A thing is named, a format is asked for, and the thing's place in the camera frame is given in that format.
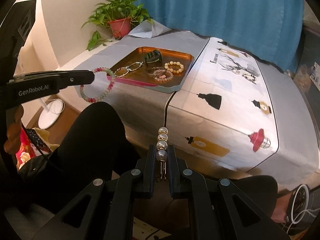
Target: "orange tray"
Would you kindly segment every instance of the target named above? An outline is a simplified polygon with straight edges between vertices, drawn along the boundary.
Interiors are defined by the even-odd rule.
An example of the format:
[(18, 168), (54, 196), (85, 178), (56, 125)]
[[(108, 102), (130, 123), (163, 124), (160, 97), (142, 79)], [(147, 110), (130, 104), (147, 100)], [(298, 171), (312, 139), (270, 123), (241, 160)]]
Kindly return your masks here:
[[(147, 53), (153, 50), (159, 50), (162, 55), (162, 62), (156, 63), (146, 63), (143, 64), (141, 68), (134, 72), (129, 72), (123, 78), (116, 78), (116, 82), (134, 85), (138, 87), (145, 87), (152, 90), (157, 90), (165, 93), (171, 93), (174, 91), (180, 90), (189, 70), (192, 66), (194, 57), (187, 53), (182, 53), (178, 51), (168, 50), (168, 49), (158, 49), (153, 47), (140, 47), (135, 49), (129, 55), (121, 59), (118, 63), (116, 63), (111, 70), (114, 72), (118, 68), (126, 67), (132, 63), (137, 61), (144, 61), (144, 57)], [(147, 70), (152, 67), (164, 67), (166, 62), (170, 61), (179, 61), (184, 65), (184, 71), (179, 74), (174, 74), (172, 80), (167, 83), (160, 83), (154, 80), (152, 77), (148, 76)]]

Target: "yellow beaded bracelet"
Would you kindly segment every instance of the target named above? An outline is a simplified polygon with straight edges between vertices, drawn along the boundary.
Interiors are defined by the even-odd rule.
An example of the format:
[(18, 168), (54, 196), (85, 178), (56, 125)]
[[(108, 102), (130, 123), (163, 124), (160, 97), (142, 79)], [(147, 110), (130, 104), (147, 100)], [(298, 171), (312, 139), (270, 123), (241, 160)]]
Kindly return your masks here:
[(170, 61), (170, 62), (164, 64), (164, 68), (167, 71), (170, 71), (173, 74), (179, 74), (179, 73), (182, 73), (184, 71), (184, 65), (181, 64), (180, 62)]

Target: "pink crystal bracelet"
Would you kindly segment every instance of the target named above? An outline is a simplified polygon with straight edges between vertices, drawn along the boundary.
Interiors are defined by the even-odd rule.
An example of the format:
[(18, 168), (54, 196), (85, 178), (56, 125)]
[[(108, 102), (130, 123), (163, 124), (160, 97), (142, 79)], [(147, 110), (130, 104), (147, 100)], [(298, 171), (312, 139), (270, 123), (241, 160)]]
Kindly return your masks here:
[(84, 93), (84, 85), (81, 85), (80, 86), (80, 94), (82, 96), (82, 98), (89, 102), (89, 103), (96, 103), (98, 101), (101, 101), (108, 93), (109, 91), (112, 89), (115, 81), (116, 81), (116, 76), (115, 74), (108, 68), (105, 68), (105, 67), (98, 67), (98, 68), (95, 68), (94, 70), (92, 70), (93, 73), (97, 73), (97, 72), (105, 72), (107, 74), (109, 74), (111, 76), (111, 81), (110, 81), (110, 84), (108, 85), (106, 91), (99, 97), (97, 98), (89, 98), (85, 95)]

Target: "black pants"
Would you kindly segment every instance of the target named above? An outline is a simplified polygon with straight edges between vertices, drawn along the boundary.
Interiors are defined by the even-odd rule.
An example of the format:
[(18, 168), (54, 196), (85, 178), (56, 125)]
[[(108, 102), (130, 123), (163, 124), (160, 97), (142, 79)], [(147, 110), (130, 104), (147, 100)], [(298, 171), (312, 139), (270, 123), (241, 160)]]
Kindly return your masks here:
[(139, 158), (116, 111), (107, 103), (95, 103), (81, 112), (49, 162), (38, 156), (20, 169), (20, 196), (57, 213), (91, 181), (111, 180), (112, 171), (121, 175)]

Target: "white cable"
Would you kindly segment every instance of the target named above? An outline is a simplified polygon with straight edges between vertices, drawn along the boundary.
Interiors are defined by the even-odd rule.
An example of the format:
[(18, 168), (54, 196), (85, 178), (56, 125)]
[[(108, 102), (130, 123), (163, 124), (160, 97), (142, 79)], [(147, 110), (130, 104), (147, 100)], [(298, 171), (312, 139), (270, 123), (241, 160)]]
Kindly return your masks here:
[(287, 229), (287, 233), (289, 232), (289, 229), (290, 229), (290, 227), (293, 225), (293, 222), (298, 218), (298, 216), (300, 216), (303, 212), (308, 212), (309, 214), (311, 213), (311, 212), (315, 212), (315, 211), (318, 211), (318, 210), (320, 210), (320, 208), (317, 208), (317, 209), (313, 209), (313, 210), (311, 210), (311, 209), (306, 209), (306, 210), (302, 210), (297, 216), (296, 216), (296, 218), (292, 221), (292, 223), (289, 225), (289, 227), (288, 227), (288, 229)]
[(49, 111), (53, 114), (61, 114), (64, 110), (64, 107), (65, 107), (65, 103), (63, 100), (61, 100), (60, 98), (56, 98), (56, 99), (48, 99), (47, 101), (56, 101), (56, 100), (60, 100), (62, 102), (62, 110), (59, 113), (55, 113), (55, 112), (51, 111), (51, 109), (49, 109)]
[[(293, 208), (294, 208), (294, 203), (295, 203), (295, 201), (296, 201), (297, 194), (298, 194), (298, 192), (299, 192), (299, 190), (300, 190), (301, 188), (304, 188), (304, 189), (305, 189), (305, 192), (306, 192), (306, 202), (305, 202), (305, 205), (304, 205), (304, 208), (303, 208), (304, 213), (303, 213), (303, 212), (300, 212), (300, 213), (299, 213), (299, 215), (302, 214), (302, 213), (303, 213), (303, 215), (299, 218), (298, 221), (295, 221), (295, 220), (297, 219), (297, 217), (296, 217), (295, 219), (293, 219)], [(294, 225), (298, 224), (298, 223), (302, 220), (302, 218), (303, 218), (303, 216), (304, 216), (304, 214), (305, 214), (305, 212), (306, 212), (306, 210), (307, 210), (307, 208), (308, 208), (308, 204), (309, 204), (309, 189), (308, 189), (307, 185), (301, 184), (301, 185), (298, 187), (296, 193), (294, 194), (294, 198), (293, 198), (293, 202), (292, 202), (292, 207), (291, 207), (291, 221), (292, 221), (292, 223), (293, 223)]]

